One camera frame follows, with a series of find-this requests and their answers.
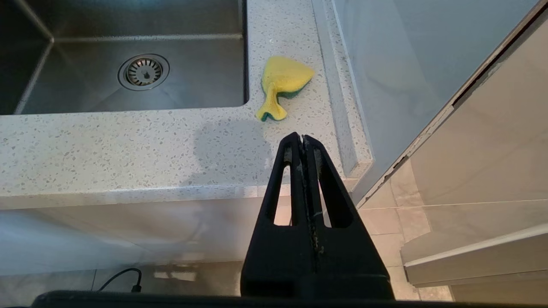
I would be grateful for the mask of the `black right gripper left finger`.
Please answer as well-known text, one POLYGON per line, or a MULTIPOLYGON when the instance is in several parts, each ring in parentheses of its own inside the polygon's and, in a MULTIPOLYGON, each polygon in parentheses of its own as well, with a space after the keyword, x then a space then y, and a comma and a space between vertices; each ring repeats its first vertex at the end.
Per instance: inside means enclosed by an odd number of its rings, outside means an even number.
POLYGON ((317 177, 301 136, 280 141, 241 272, 243 296, 317 298, 317 177), (283 172, 290 170, 290 225, 274 222, 283 172))

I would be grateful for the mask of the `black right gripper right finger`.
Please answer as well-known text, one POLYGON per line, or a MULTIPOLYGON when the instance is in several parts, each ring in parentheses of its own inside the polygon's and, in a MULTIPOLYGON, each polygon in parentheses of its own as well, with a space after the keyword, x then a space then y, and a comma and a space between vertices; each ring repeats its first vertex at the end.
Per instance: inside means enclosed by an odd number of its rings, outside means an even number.
POLYGON ((303 136, 303 181, 318 299, 393 300, 390 276, 325 147, 303 136))

